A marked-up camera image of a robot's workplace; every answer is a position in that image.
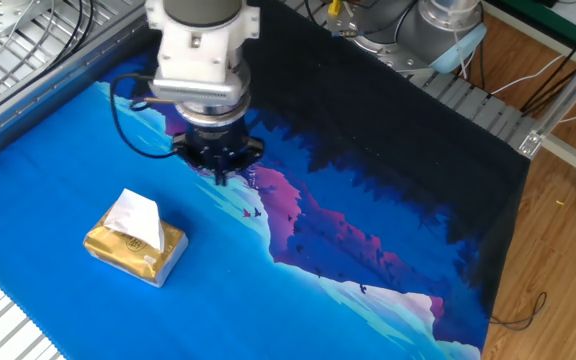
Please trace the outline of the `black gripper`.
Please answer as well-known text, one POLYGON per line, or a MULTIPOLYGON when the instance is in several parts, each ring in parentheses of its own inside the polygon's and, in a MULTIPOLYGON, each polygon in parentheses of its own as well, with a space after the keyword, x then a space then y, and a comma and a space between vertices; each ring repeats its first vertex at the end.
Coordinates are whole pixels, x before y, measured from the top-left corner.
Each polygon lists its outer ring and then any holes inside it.
POLYGON ((216 185, 227 186, 232 171, 246 169, 263 156, 264 141, 251 136, 240 118, 220 127, 189 123, 185 132, 173 136, 172 149, 191 166, 213 171, 216 185))

